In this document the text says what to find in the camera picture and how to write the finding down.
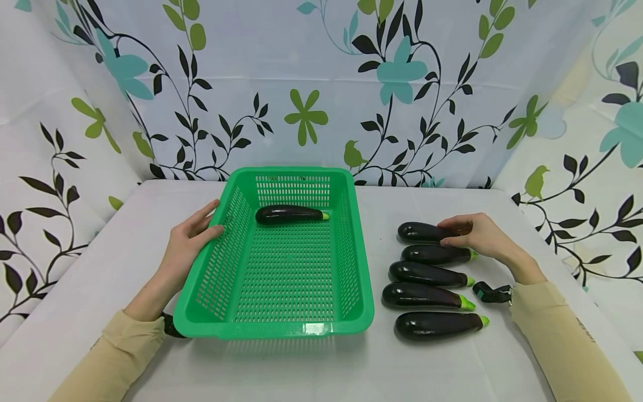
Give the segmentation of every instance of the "green plastic basket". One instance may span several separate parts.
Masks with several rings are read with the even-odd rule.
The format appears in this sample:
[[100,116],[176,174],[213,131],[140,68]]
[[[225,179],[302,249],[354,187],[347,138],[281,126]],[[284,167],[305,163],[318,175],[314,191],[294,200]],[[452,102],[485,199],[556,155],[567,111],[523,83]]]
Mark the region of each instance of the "green plastic basket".
[[[327,212],[328,221],[262,226],[255,212],[273,204]],[[364,331],[373,294],[353,177],[343,169],[236,170],[213,224],[221,237],[192,265],[174,311],[189,337],[306,338]]]

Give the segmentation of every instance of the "beige sleeve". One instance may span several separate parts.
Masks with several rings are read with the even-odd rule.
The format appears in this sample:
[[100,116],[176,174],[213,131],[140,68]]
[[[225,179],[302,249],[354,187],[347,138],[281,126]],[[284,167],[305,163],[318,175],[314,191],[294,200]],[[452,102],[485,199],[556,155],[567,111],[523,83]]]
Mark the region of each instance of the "beige sleeve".
[[120,402],[163,343],[163,318],[139,322],[119,311],[50,402]]
[[554,284],[516,284],[512,299],[511,316],[557,402],[631,402],[616,370]]

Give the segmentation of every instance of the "eggplant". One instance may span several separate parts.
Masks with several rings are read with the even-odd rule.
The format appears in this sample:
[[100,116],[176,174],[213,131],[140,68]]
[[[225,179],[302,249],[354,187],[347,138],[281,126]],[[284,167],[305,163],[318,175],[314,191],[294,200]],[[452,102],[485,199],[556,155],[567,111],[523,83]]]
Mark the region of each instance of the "eggplant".
[[445,237],[459,236],[451,230],[421,222],[405,222],[397,228],[397,234],[406,241],[439,243]]
[[489,319],[473,313],[428,313],[417,311],[397,317],[395,331],[403,338],[428,341],[481,330]]
[[442,247],[432,244],[416,244],[402,251],[403,261],[427,265],[459,264],[475,259],[478,253],[470,248]]
[[462,288],[473,286],[476,282],[463,273],[413,261],[394,262],[388,269],[388,275],[396,282],[414,282],[443,288]]
[[464,296],[435,286],[395,282],[386,285],[382,301],[391,307],[452,307],[473,311],[476,306]]
[[255,214],[257,223],[284,224],[298,221],[327,221],[329,215],[314,208],[297,205],[268,205]]

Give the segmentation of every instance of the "green bird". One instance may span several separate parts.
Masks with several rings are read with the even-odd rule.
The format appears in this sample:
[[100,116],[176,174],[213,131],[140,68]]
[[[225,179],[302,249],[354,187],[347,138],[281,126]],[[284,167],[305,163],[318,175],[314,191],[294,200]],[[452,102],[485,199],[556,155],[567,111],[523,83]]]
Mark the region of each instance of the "green bird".
[[354,167],[359,167],[362,163],[368,162],[362,158],[361,152],[359,149],[355,148],[355,143],[357,141],[349,140],[346,143],[346,149],[344,150],[344,162],[353,169]]
[[528,195],[532,197],[538,197],[539,199],[543,199],[543,196],[540,194],[540,192],[543,190],[543,185],[545,184],[543,175],[546,172],[549,172],[549,169],[547,168],[547,166],[540,165],[527,178],[527,181],[525,182],[525,191],[527,192]]

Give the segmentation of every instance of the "white table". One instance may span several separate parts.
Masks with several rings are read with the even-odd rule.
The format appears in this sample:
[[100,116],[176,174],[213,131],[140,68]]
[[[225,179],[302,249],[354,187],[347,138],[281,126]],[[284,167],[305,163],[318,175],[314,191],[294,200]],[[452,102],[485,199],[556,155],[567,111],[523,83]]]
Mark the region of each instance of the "white table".
[[[114,312],[156,270],[172,226],[219,196],[223,183],[147,181],[0,350],[3,401],[45,401],[94,344]],[[618,370],[643,400],[643,365],[574,283],[506,194],[493,190],[358,187],[375,318],[368,331],[321,340],[222,342],[169,338],[126,400],[181,401],[553,401],[506,306],[477,302],[479,333],[409,344],[393,333],[399,311],[380,303],[388,266],[403,248],[405,221],[436,223],[484,211],[540,263]],[[457,267],[492,286],[507,270],[480,258]],[[459,291],[470,300],[470,289]]]

